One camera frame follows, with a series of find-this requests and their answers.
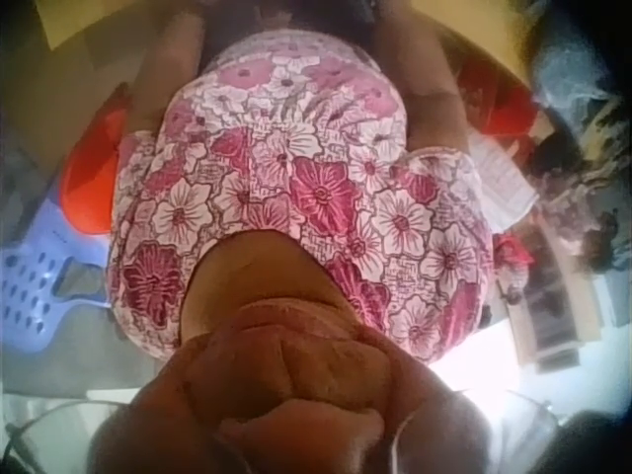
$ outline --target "chair backrest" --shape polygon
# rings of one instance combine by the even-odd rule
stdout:
[[[20,244],[0,249],[2,271],[2,342],[20,351],[42,351],[52,340],[63,316],[73,307],[108,307],[104,293],[60,298],[55,290],[67,265],[78,263],[104,268],[107,236],[77,232],[57,203],[53,185]]]

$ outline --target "woman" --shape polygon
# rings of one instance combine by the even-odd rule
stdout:
[[[202,430],[261,472],[362,472],[449,394],[406,353],[434,360],[478,326],[491,235],[457,87],[405,0],[378,4],[384,73],[341,40],[274,30],[198,76],[205,8],[185,4],[147,57],[120,146],[110,294],[168,360],[132,407],[171,418],[115,439],[165,469],[207,458]]]
[[[509,306],[516,306],[522,301],[529,283],[529,266],[533,264],[533,258],[511,232],[495,234],[493,243],[494,268],[503,299]]]

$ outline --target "floral dress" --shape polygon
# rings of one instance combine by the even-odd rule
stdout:
[[[129,337],[168,358],[204,254],[273,229],[420,360],[459,344],[492,269],[480,180],[456,150],[407,153],[406,120],[374,62],[337,39],[283,31],[225,50],[175,96],[157,137],[120,145],[108,286]]]

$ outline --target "floor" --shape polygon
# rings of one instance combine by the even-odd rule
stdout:
[[[161,17],[139,3],[50,51],[29,3],[21,2],[3,25],[0,98],[3,123],[47,180],[115,86],[133,79]],[[10,152],[3,149],[3,155]],[[80,270],[67,279],[73,286],[90,275]],[[119,332],[107,311],[80,307],[66,316],[44,352],[3,348],[3,390],[84,397],[90,389],[142,386],[160,365]]]

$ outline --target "orange object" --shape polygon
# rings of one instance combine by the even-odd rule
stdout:
[[[127,117],[127,85],[119,85],[70,152],[61,175],[59,200],[68,221],[85,234],[112,227],[119,143]]]

